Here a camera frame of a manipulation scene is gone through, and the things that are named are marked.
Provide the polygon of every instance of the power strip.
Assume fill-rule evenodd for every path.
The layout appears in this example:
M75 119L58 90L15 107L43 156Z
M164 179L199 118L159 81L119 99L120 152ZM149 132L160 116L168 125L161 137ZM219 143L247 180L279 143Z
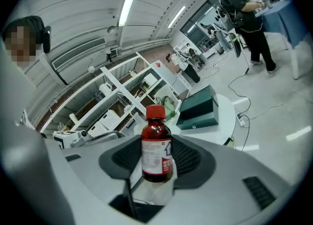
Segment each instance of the power strip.
M238 115L236 115L236 118L237 118L237 120L238 120L240 126L241 126L241 127L244 127L244 126L245 126L245 123L246 123L245 120L244 120L244 118L241 117L241 118L239 119Z

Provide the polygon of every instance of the white desk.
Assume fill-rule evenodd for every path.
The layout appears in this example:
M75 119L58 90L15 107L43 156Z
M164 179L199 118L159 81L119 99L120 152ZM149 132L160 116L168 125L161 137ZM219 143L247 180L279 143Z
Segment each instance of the white desk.
M217 94L219 103L219 124L211 127L181 130L176 126L179 113L169 121L165 122L173 135L185 135L212 143L224 145L232 136L235 124L236 113L231 101L223 95Z

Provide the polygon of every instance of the red bottle cap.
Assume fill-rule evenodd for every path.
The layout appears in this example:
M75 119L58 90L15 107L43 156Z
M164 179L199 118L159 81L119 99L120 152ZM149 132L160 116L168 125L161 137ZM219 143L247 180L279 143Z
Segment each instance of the red bottle cap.
M165 108L163 105L149 105L146 108L147 119L163 118L165 119Z

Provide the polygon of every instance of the bottle label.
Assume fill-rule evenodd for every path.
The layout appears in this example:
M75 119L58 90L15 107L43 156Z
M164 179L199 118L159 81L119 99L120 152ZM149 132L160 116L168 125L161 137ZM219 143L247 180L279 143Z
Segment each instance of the bottle label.
M150 175L166 175L173 171L171 139L141 140L141 167Z

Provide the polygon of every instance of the person's arm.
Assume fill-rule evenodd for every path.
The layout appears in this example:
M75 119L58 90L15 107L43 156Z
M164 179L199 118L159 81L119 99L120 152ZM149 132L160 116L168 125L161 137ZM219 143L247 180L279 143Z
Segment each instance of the person's arm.
M252 12L257 8L262 8L261 2L247 2L246 0L227 0L238 11Z
M186 62L186 61L187 61L187 58L181 55L181 56L180 56L180 61L181 61L181 62Z
M263 8L263 4L261 2L247 2L241 11L251 12L256 10L257 8Z

